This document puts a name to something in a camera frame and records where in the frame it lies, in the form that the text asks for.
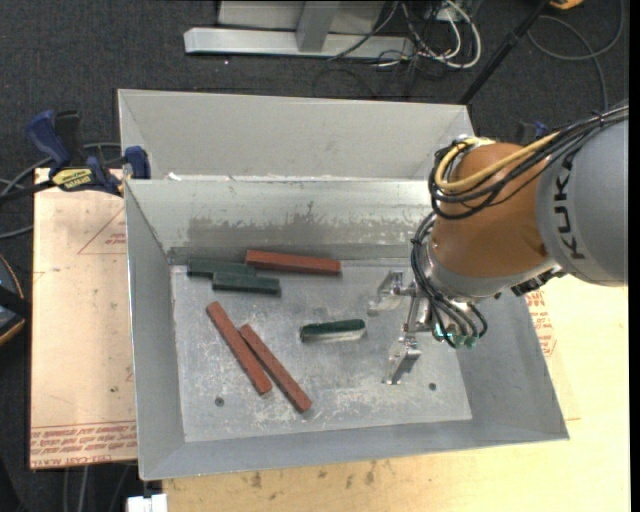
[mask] blue clamp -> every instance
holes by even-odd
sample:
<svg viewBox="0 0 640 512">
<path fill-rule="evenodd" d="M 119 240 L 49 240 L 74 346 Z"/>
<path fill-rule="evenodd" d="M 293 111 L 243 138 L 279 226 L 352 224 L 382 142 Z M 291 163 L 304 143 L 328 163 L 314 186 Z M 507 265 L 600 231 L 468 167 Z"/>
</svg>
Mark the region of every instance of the blue clamp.
<svg viewBox="0 0 640 512">
<path fill-rule="evenodd" d="M 63 138 L 56 132 L 54 120 L 55 113 L 52 110 L 46 110 L 35 116 L 27 126 L 27 136 L 31 142 L 54 162 L 49 169 L 51 184 L 67 192 L 96 190 L 117 196 L 122 195 L 122 180 L 113 176 L 108 169 L 104 169 L 96 157 L 86 157 L 80 165 L 77 165 L 78 162 L 73 162 L 80 151 L 78 148 L 65 146 Z M 147 155 L 140 146 L 127 148 L 124 159 L 131 168 L 130 177 L 140 179 L 151 177 Z"/>
</svg>

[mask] clamp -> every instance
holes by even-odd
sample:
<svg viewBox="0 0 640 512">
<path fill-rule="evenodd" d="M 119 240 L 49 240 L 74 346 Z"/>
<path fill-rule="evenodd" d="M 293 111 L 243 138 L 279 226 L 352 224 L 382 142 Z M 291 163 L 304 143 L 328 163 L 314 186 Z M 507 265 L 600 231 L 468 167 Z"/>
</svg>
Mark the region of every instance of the clamp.
<svg viewBox="0 0 640 512">
<path fill-rule="evenodd" d="M 125 150 L 123 180 L 111 174 L 95 156 L 88 156 L 85 146 L 78 143 L 80 117 L 77 112 L 55 114 L 45 110 L 27 126 L 27 137 L 52 160 L 49 180 L 38 189 L 57 186 L 66 192 L 95 190 L 121 196 L 125 178 L 149 179 L 151 170 L 145 151 L 140 146 Z"/>
</svg>

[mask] green block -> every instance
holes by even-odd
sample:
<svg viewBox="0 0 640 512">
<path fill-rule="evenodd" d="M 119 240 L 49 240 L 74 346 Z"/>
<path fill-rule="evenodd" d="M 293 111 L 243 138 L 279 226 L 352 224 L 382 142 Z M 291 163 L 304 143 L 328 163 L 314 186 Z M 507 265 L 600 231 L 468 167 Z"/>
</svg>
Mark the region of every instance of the green block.
<svg viewBox="0 0 640 512">
<path fill-rule="evenodd" d="M 245 276 L 255 276 L 256 269 L 243 263 L 230 263 L 228 261 L 215 261 L 205 258 L 194 258 L 188 263 L 189 273 L 195 275 L 212 276 L 216 272 L 226 274 L 240 274 Z"/>
<path fill-rule="evenodd" d="M 351 341 L 362 338 L 366 331 L 364 320 L 338 320 L 308 324 L 300 329 L 302 341 Z"/>
<path fill-rule="evenodd" d="M 213 274 L 212 283 L 214 290 L 233 290 L 238 292 L 280 295 L 280 280 L 272 277 L 255 277 L 228 272 L 216 272 Z"/>
</svg>

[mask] red stick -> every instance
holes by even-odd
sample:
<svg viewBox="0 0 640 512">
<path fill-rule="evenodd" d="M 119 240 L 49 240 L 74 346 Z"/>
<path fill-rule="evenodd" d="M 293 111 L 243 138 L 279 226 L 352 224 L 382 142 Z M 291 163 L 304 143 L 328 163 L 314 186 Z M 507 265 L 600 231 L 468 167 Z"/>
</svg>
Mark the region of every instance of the red stick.
<svg viewBox="0 0 640 512">
<path fill-rule="evenodd" d="M 266 270 L 283 270 L 305 274 L 337 275 L 341 268 L 340 261 L 329 258 L 314 258 L 252 249 L 247 251 L 244 262 L 246 265 Z"/>
<path fill-rule="evenodd" d="M 312 405 L 309 397 L 251 326 L 245 324 L 240 327 L 239 332 L 294 407 L 299 412 L 309 409 Z"/>
<path fill-rule="evenodd" d="M 260 363 L 258 363 L 256 356 L 249 350 L 249 347 L 220 303 L 212 302 L 209 304 L 207 314 L 220 332 L 220 335 L 227 342 L 227 345 L 229 345 L 233 355 L 236 356 L 256 391 L 261 395 L 269 391 L 273 387 L 269 377 L 260 366 Z"/>
</svg>

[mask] gray metal tray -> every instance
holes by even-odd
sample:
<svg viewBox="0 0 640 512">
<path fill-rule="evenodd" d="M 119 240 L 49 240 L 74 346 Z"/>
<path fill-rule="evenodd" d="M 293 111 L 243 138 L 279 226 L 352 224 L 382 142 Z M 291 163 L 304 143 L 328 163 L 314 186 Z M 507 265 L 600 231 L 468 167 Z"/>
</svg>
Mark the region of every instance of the gray metal tray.
<svg viewBox="0 0 640 512">
<path fill-rule="evenodd" d="M 413 180 L 127 183 L 143 479 L 567 437 L 521 298 L 481 303 L 490 332 L 473 350 L 425 342 L 401 385 L 381 382 L 407 310 L 367 317 L 366 307 L 389 270 L 408 270 L 410 238 L 428 213 L 425 189 Z M 281 297 L 214 292 L 186 273 L 191 256 L 241 262 L 249 248 L 337 258 L 343 273 L 269 272 L 281 279 Z M 298 414 L 276 388 L 256 394 L 207 318 L 214 300 L 261 335 L 310 396 L 310 410 Z M 305 323 L 343 318 L 364 319 L 366 336 L 298 338 Z"/>
</svg>

